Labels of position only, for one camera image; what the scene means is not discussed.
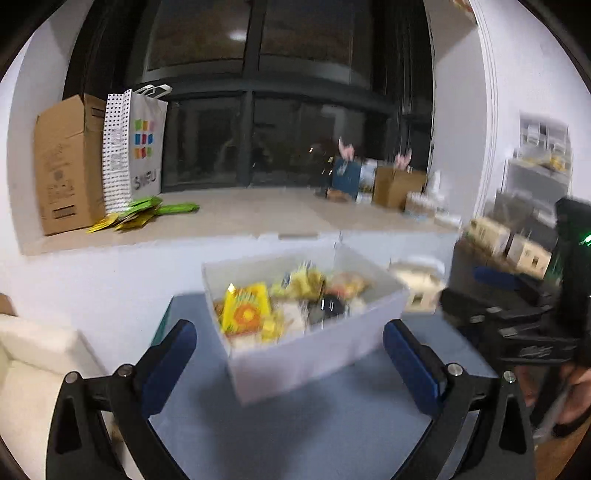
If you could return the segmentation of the person right hand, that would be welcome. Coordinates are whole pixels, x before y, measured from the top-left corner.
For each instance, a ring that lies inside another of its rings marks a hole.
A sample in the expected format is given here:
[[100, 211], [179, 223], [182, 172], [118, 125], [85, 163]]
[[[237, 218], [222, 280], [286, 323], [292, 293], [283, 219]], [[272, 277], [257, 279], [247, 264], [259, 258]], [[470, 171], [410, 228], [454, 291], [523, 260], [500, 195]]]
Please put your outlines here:
[[[529, 366], [515, 368], [525, 403], [531, 407], [537, 400], [538, 387], [533, 376], [533, 370]], [[561, 426], [573, 426], [584, 417], [590, 409], [590, 369], [566, 363], [561, 366], [560, 378], [566, 380], [571, 390], [565, 400], [563, 409], [558, 417], [557, 424]]]

